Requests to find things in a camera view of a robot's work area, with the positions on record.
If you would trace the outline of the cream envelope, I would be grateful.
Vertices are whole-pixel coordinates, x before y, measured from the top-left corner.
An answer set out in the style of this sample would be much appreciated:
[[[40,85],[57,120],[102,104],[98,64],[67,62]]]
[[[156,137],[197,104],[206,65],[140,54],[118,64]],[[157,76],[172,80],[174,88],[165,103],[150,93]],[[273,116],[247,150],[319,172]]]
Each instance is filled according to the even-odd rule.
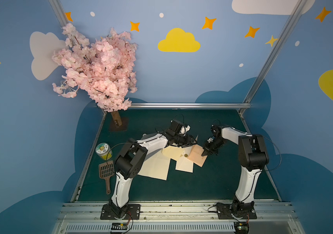
[[[185,148],[168,146],[162,150],[162,154],[165,157],[168,157],[168,158],[171,158],[171,159],[177,161],[183,154],[188,154],[188,156],[189,156],[189,154],[191,152],[191,148],[192,148],[192,146],[185,147]]]

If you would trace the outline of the pink lined letter paper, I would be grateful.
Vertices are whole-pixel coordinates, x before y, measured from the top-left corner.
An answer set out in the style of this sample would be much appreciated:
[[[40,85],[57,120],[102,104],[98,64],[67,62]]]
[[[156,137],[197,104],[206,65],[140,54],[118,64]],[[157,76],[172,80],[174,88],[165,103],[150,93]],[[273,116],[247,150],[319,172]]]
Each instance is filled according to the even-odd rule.
[[[207,158],[207,156],[202,156],[202,154],[204,153],[204,149],[199,146],[199,145],[194,145],[191,148],[191,152],[188,156],[188,160],[190,160],[191,162],[193,162],[194,164],[203,167],[203,164]]]

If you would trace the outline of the white envelope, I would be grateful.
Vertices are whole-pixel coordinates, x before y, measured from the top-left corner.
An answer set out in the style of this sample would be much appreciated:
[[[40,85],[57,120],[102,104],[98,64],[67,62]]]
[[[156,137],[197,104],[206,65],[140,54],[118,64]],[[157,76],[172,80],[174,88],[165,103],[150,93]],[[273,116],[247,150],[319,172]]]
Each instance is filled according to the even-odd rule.
[[[185,158],[183,154],[177,160],[175,170],[193,173],[193,165],[194,163],[190,161],[188,158]]]

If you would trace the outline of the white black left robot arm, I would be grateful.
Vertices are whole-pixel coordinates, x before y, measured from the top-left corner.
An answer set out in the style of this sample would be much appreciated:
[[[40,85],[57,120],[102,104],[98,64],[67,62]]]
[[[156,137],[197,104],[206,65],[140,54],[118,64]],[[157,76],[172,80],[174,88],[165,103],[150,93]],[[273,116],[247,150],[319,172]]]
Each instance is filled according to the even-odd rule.
[[[103,214],[104,218],[124,219],[130,209],[129,191],[133,178],[138,175],[144,161],[160,150],[168,147],[186,148],[196,145],[196,139],[190,134],[144,134],[140,140],[130,138],[120,150],[115,161],[116,183],[114,192],[105,205],[108,209],[108,214]]]

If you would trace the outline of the cream paper sheet near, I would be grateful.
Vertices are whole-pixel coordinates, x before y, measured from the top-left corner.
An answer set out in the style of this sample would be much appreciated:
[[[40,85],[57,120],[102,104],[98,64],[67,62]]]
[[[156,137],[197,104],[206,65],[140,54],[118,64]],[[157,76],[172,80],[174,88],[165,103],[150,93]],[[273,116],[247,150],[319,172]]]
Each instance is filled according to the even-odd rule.
[[[160,180],[167,180],[169,165],[170,158],[164,156],[162,151],[159,151],[144,161],[138,175]]]

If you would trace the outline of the brown artificial tree trunk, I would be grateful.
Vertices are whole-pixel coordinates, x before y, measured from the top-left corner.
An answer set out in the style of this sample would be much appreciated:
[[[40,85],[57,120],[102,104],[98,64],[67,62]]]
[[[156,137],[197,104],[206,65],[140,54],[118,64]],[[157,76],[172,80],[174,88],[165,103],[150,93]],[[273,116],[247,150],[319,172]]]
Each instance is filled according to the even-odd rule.
[[[112,119],[114,121],[114,125],[116,127],[121,127],[123,125],[123,122],[122,122],[121,116],[119,114],[119,111],[112,111],[111,116],[112,116]]]

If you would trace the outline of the green label plastic jar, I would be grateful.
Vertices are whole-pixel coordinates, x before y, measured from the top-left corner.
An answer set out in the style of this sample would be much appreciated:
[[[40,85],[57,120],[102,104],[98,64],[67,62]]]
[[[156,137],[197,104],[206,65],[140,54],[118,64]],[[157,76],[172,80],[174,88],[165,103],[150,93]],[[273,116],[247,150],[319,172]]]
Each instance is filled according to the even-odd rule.
[[[110,160],[112,158],[112,150],[108,143],[98,144],[95,152],[103,160]]]

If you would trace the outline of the brown plastic scoop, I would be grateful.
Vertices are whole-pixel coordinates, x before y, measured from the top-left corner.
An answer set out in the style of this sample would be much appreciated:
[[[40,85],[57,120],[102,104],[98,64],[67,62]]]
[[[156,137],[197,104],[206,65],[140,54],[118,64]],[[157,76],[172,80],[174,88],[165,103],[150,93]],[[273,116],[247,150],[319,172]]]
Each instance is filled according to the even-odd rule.
[[[99,164],[99,178],[106,182],[106,193],[111,193],[110,178],[115,174],[114,163],[112,160]]]

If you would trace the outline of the right green circuit board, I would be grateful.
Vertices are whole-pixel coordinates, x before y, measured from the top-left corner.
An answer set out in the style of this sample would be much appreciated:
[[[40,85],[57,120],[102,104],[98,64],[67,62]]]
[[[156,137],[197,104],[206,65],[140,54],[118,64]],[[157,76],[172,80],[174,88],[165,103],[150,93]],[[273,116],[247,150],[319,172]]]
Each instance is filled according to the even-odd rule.
[[[234,233],[235,234],[248,234],[249,233],[249,224],[246,222],[234,223]]]

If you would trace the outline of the green circuit board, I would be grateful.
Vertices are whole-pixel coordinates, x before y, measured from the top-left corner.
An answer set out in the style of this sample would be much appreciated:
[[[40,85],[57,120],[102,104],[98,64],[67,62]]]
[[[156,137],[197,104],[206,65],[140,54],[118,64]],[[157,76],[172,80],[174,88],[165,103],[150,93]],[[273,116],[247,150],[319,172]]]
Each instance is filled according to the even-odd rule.
[[[110,225],[110,233],[120,233],[120,234],[125,234],[129,230],[131,230],[132,225],[131,224],[125,224],[125,223],[111,223]]]
[[[235,234],[248,234],[249,233],[249,224],[246,222],[234,223],[234,233]]]

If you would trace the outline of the pink cherry blossom tree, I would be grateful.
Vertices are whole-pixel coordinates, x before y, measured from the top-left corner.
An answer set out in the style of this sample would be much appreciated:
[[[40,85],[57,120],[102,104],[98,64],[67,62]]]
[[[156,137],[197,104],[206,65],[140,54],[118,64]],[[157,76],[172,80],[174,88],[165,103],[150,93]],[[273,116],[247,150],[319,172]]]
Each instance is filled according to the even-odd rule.
[[[132,103],[127,94],[137,91],[137,44],[131,43],[131,34],[112,28],[105,38],[90,43],[71,23],[63,27],[63,34],[67,48],[54,53],[52,60],[66,74],[59,85],[52,85],[54,92],[74,98],[83,90],[106,112],[127,110]]]

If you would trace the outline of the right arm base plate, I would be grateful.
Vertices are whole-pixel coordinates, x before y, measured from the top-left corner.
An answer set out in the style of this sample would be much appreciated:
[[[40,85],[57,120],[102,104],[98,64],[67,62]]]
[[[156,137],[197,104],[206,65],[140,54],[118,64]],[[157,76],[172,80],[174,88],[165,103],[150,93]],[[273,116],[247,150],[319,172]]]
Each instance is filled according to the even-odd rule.
[[[257,219],[254,201],[251,203],[216,204],[219,219]]]

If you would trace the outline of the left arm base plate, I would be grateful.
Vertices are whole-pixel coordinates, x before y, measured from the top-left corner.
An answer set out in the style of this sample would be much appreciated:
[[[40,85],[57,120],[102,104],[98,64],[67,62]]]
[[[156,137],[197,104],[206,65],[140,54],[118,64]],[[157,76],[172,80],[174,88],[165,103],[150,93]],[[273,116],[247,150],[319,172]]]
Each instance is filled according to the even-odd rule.
[[[139,220],[141,205],[128,204],[123,208],[118,208],[114,203],[107,203],[102,207],[100,219],[101,220]]]

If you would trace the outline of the aluminium front rail platform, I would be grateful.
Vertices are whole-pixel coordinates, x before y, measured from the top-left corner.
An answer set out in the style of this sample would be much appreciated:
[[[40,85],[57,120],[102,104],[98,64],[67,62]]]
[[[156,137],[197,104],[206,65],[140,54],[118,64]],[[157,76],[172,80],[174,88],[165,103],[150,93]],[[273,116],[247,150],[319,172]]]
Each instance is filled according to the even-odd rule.
[[[217,203],[230,200],[135,201],[140,204],[139,220],[101,220],[103,203],[65,203],[57,218],[54,234],[111,234],[111,223],[131,224],[125,234],[234,234],[234,223],[249,224],[249,234],[305,233],[289,202],[256,200],[257,219],[219,219]]]

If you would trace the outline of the aluminium left corner post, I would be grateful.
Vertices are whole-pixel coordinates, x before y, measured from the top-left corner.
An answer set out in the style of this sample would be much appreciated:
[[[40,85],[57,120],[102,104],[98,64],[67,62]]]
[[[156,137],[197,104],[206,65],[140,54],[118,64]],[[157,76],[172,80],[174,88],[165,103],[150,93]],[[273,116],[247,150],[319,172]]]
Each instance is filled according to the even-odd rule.
[[[52,10],[53,10],[55,16],[57,17],[61,27],[66,26],[69,23],[69,21],[65,14],[63,6],[61,4],[61,1],[60,0],[48,0],[48,2],[51,5]]]

